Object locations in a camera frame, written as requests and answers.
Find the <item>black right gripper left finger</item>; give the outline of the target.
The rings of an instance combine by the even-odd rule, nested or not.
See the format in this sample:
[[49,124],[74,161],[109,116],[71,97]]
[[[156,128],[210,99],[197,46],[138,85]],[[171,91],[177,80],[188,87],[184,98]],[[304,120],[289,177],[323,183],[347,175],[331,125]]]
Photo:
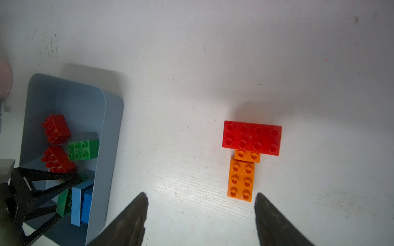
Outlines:
[[140,246],[145,234],[148,198],[140,193],[90,246]]

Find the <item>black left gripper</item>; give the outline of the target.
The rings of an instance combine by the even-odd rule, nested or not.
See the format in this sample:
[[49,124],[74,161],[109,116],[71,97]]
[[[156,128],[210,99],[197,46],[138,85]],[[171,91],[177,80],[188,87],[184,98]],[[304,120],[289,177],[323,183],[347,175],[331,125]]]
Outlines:
[[[1,245],[30,246],[62,217],[56,213],[57,205],[53,201],[28,211],[27,202],[23,199],[15,201],[14,194],[26,195],[29,200],[49,200],[78,184],[80,176],[77,173],[14,169],[14,163],[12,159],[1,159]],[[32,184],[33,181],[48,180],[62,180],[63,183],[41,191]]]

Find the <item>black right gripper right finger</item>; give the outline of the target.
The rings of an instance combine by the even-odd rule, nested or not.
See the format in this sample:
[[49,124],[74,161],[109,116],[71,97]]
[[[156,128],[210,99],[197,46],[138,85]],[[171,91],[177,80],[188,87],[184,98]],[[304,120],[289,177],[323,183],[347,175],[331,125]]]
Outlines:
[[260,245],[313,245],[262,193],[256,196],[254,210]]

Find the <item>long dark green lego brick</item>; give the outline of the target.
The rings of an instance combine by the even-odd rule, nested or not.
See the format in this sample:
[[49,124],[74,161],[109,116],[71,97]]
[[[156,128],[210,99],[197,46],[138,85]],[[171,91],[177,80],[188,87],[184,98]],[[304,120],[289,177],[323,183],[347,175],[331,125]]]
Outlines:
[[62,192],[57,199],[56,213],[60,217],[65,217],[71,213],[72,207],[72,187]]

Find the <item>orange lego brick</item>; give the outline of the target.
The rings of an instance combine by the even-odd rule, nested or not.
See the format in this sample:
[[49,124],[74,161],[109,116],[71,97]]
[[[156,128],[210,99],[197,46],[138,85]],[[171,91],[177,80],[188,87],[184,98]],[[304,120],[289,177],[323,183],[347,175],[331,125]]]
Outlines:
[[232,157],[230,161],[227,196],[251,203],[254,172],[254,163],[239,161]]
[[246,150],[235,150],[235,159],[244,162],[259,163],[260,154]]

